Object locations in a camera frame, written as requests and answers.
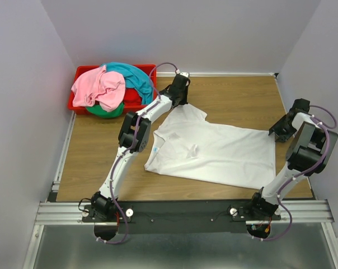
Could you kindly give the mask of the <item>white t shirt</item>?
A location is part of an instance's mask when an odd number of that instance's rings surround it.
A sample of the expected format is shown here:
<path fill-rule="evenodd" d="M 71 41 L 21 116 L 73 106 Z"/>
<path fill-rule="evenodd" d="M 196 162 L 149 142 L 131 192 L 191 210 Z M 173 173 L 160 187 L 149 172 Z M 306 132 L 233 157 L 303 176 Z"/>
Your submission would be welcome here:
<path fill-rule="evenodd" d="M 207 122 L 187 104 L 175 108 L 153 132 L 146 171 L 260 189 L 276 176 L 275 142 L 267 131 Z"/>

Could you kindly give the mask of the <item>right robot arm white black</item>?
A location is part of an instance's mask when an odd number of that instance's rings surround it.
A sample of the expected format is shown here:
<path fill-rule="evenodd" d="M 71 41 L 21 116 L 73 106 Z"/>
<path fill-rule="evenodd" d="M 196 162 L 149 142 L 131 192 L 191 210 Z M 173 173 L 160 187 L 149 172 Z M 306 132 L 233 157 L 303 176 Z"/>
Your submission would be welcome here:
<path fill-rule="evenodd" d="M 328 126 L 309 113 L 313 107 L 309 100 L 296 99 L 287 114 L 270 127 L 269 135 L 274 135 L 277 142 L 287 142 L 291 137 L 293 140 L 280 173 L 252 196 L 248 204 L 250 212 L 271 217 L 297 183 L 326 167 L 338 139 L 333 131 L 337 121 Z"/>

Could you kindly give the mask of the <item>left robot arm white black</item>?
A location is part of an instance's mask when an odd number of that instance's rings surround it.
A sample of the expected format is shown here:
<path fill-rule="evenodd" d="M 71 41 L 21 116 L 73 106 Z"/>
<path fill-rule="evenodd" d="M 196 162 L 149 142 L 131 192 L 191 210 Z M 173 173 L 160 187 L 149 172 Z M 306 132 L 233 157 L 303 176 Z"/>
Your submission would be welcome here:
<path fill-rule="evenodd" d="M 172 84 L 159 91 L 150 104 L 137 112 L 126 114 L 118 135 L 119 147 L 114 163 L 102 186 L 91 197 L 91 205 L 82 209 L 83 218 L 98 217 L 101 221 L 110 221 L 117 214 L 121 214 L 126 219 L 118 204 L 118 197 L 129 168 L 138 154 L 146 148 L 152 123 L 171 109 L 187 104 L 189 84 L 189 73 L 179 72 Z"/>

